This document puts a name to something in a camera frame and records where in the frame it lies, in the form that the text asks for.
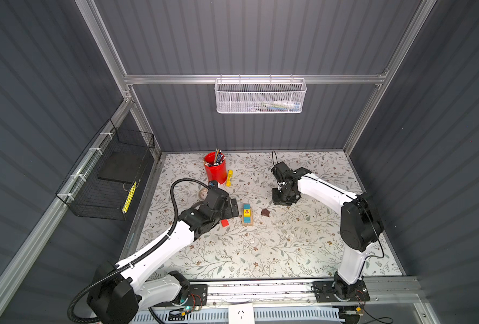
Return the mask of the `red pen cup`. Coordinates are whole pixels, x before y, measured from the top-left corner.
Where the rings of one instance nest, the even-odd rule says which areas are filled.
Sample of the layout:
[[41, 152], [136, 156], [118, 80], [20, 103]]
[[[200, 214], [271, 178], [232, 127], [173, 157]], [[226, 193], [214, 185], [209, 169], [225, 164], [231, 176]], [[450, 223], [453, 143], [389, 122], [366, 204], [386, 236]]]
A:
[[224, 184], [227, 181], [227, 166], [225, 155], [214, 151], [204, 157], [204, 168], [209, 182]]

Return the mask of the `teal rectangular block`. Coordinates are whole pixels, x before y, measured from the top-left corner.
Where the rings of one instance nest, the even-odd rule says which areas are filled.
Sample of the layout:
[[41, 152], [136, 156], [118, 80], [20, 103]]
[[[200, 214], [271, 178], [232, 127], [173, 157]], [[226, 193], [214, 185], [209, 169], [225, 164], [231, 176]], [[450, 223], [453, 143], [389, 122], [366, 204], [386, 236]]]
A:
[[249, 204], [243, 204], [243, 224], [252, 224], [252, 210]]

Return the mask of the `yellow marker on table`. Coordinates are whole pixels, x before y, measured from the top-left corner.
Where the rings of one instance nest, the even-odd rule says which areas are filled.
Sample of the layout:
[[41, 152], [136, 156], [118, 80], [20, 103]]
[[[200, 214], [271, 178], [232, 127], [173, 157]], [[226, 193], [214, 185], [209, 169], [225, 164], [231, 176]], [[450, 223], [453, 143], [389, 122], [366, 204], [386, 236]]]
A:
[[227, 173], [227, 180], [226, 180], [226, 186], [231, 187], [231, 179], [233, 177], [233, 171], [229, 170]]

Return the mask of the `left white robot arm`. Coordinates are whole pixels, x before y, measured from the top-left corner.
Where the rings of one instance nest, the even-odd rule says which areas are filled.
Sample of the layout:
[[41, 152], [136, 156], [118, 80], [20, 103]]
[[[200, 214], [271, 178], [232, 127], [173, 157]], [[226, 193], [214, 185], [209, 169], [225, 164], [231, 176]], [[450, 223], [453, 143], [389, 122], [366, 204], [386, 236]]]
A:
[[171, 227], [142, 250], [117, 263], [104, 262], [91, 284], [68, 308], [76, 323], [129, 323], [139, 311], [169, 303], [193, 305], [190, 282], [178, 271], [150, 280], [150, 276], [173, 255], [189, 247], [223, 220], [238, 217], [238, 202], [215, 181], [204, 185], [203, 201], [179, 211], [174, 207]]

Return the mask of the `yellow marker in basket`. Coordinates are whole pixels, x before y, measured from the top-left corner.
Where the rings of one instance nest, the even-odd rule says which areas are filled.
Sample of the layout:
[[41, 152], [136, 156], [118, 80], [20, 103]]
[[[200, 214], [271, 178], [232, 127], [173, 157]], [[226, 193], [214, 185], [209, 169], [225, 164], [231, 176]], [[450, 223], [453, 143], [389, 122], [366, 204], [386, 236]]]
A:
[[125, 202], [122, 206], [122, 213], [123, 214], [126, 214], [129, 211], [130, 205], [133, 201], [134, 194], [135, 194], [135, 191], [136, 191], [136, 188], [137, 188], [137, 184], [138, 184], [137, 182], [134, 182], [133, 185], [131, 185], [130, 189], [127, 192], [126, 200], [125, 200]]

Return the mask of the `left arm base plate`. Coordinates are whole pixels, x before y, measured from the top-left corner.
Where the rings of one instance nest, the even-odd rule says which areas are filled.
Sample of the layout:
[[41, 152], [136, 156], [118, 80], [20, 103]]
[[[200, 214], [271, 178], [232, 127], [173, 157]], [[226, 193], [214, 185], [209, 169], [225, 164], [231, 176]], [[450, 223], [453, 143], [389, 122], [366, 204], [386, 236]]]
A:
[[181, 287], [176, 297], [168, 302], [170, 306], [205, 306], [207, 304], [208, 285], [190, 284]]

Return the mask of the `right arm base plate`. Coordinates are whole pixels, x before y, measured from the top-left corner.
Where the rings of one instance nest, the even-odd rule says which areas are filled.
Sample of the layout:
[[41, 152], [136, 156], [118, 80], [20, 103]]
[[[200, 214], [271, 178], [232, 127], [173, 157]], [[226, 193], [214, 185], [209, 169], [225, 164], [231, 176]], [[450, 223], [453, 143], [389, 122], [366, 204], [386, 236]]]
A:
[[358, 280], [353, 285], [342, 281], [316, 281], [312, 282], [311, 291], [317, 302], [368, 302], [369, 291], [363, 280]]

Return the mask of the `clear tape roll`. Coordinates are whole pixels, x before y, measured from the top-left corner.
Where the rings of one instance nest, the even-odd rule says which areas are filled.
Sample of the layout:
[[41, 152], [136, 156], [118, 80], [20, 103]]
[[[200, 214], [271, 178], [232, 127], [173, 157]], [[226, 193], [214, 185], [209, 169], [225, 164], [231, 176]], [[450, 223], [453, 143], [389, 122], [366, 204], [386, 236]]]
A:
[[207, 194], [208, 194], [208, 190], [207, 190], [207, 189], [205, 189], [205, 188], [201, 189], [201, 190], [199, 191], [199, 193], [198, 193], [198, 198], [199, 198], [199, 200], [200, 200], [200, 201], [204, 201], [205, 198], [207, 197]]

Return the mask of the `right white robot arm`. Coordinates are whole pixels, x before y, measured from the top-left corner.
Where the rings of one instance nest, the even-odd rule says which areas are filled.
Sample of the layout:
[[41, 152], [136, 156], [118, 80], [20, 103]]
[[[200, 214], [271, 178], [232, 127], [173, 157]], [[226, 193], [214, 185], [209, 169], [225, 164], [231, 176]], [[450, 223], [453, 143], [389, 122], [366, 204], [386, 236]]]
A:
[[372, 196], [340, 189], [306, 168], [291, 170], [284, 162], [275, 164], [271, 173], [277, 181], [277, 188], [272, 190], [275, 205], [293, 205], [307, 195], [340, 216], [339, 233], [344, 251], [336, 276], [345, 285], [355, 284], [361, 278], [365, 261], [372, 257], [371, 248], [384, 231]]

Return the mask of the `natural wood block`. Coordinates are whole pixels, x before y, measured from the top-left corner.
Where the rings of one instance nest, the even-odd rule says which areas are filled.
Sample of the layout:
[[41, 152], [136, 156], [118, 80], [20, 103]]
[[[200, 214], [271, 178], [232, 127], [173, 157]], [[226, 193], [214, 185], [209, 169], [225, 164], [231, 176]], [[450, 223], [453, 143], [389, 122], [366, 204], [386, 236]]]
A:
[[243, 225], [253, 225], [252, 210], [251, 210], [251, 217], [244, 217], [244, 210], [243, 210], [242, 224]]

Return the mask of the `white power outlet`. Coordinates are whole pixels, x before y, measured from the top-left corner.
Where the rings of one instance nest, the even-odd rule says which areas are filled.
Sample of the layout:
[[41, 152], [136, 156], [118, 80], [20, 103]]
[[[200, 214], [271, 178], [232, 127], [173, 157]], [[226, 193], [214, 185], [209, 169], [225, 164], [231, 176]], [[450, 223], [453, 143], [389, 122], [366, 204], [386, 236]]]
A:
[[243, 303], [228, 307], [229, 324], [255, 324], [254, 305]]

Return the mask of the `black foam pad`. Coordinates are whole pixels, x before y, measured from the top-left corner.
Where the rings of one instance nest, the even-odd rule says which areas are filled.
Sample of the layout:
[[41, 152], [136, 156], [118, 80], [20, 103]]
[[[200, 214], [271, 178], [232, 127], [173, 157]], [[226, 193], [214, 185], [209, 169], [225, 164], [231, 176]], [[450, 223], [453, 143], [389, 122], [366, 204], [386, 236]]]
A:
[[100, 180], [132, 184], [141, 177], [146, 162], [145, 155], [113, 152], [103, 163], [97, 176]]

